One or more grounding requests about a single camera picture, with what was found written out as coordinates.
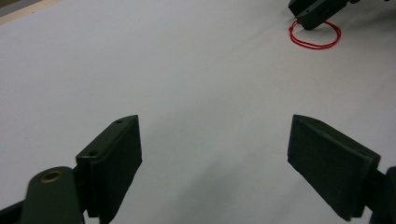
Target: screw hole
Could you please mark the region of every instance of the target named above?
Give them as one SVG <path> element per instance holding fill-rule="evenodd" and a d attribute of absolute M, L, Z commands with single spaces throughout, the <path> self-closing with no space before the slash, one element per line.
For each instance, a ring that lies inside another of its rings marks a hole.
<path fill-rule="evenodd" d="M 43 175 L 40 179 L 41 183 L 50 183 L 50 182 L 54 182 L 58 179 L 61 178 L 62 172 L 60 171 L 51 171 L 45 175 Z"/>

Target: rubber band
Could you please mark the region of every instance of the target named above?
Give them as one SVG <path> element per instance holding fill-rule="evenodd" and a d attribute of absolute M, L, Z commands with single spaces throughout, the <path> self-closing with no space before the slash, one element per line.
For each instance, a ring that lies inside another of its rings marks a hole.
<path fill-rule="evenodd" d="M 301 46 L 301 47 L 303 47 L 303 48 L 307 48 L 307 49 L 329 49 L 329 48 L 333 47 L 335 44 L 338 43 L 338 41 L 339 41 L 340 38 L 341 38 L 341 29 L 338 28 L 336 25 L 332 24 L 331 22 L 325 21 L 324 23 L 330 25 L 330 26 L 334 29 L 334 31 L 337 33 L 337 37 L 335 38 L 335 40 L 334 40 L 332 43 L 330 43 L 330 44 L 325 44 L 325 45 L 318 45 L 318 44 L 308 43 L 308 42 L 305 42 L 305 41 L 303 41 L 303 40 L 298 39 L 298 38 L 295 37 L 294 34 L 293 34 L 294 27 L 295 27 L 297 24 L 300 24 L 298 21 L 295 21 L 295 22 L 291 25 L 291 27 L 289 27 L 289 33 L 290 33 L 290 39 L 291 39 L 291 41 L 292 41 L 294 44 L 299 45 L 299 46 Z"/>

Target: red rubber band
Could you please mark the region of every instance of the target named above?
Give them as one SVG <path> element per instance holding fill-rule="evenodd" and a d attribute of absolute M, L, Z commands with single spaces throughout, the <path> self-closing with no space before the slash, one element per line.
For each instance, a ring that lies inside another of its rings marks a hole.
<path fill-rule="evenodd" d="M 329 49 L 329 48 L 331 48 L 332 46 L 334 46 L 335 44 L 337 44 L 338 41 L 340 40 L 340 38 L 341 38 L 341 29 L 338 28 L 336 25 L 332 24 L 331 22 L 325 21 L 324 23 L 330 25 L 330 26 L 334 29 L 334 31 L 337 33 L 337 38 L 335 38 L 335 40 L 334 40 L 332 43 L 330 43 L 330 44 L 325 44 L 325 45 L 317 45 L 317 44 L 308 43 L 308 42 L 305 42 L 305 41 L 303 41 L 303 40 L 297 39 L 297 38 L 294 36 L 294 34 L 293 34 L 293 30 L 294 30 L 294 27 L 295 27 L 297 24 L 299 24 L 298 21 L 295 21 L 295 22 L 291 25 L 291 27 L 289 28 L 289 33 L 290 33 L 290 39 L 291 39 L 291 41 L 292 41 L 294 44 L 299 45 L 299 46 L 304 47 L 304 48 L 307 48 L 307 49 Z"/>

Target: white table surface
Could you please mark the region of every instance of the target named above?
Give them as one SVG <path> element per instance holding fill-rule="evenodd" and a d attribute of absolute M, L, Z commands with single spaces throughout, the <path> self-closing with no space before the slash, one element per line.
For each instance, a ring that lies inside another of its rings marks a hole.
<path fill-rule="evenodd" d="M 63 0 L 1 25 L 0 208 L 138 114 L 144 161 L 112 223 L 345 223 L 287 163 L 291 117 L 396 164 L 396 1 L 343 9 L 322 51 L 290 42 L 288 3 Z"/>

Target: white surface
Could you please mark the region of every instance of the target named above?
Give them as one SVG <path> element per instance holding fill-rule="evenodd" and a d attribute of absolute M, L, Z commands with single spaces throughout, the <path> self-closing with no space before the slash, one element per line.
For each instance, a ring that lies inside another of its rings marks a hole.
<path fill-rule="evenodd" d="M 324 51 L 290 42 L 288 3 L 62 1 L 0 26 L 0 207 L 138 114 L 144 161 L 113 223 L 344 223 L 287 163 L 291 117 L 396 164 L 395 1 L 339 12 Z"/>

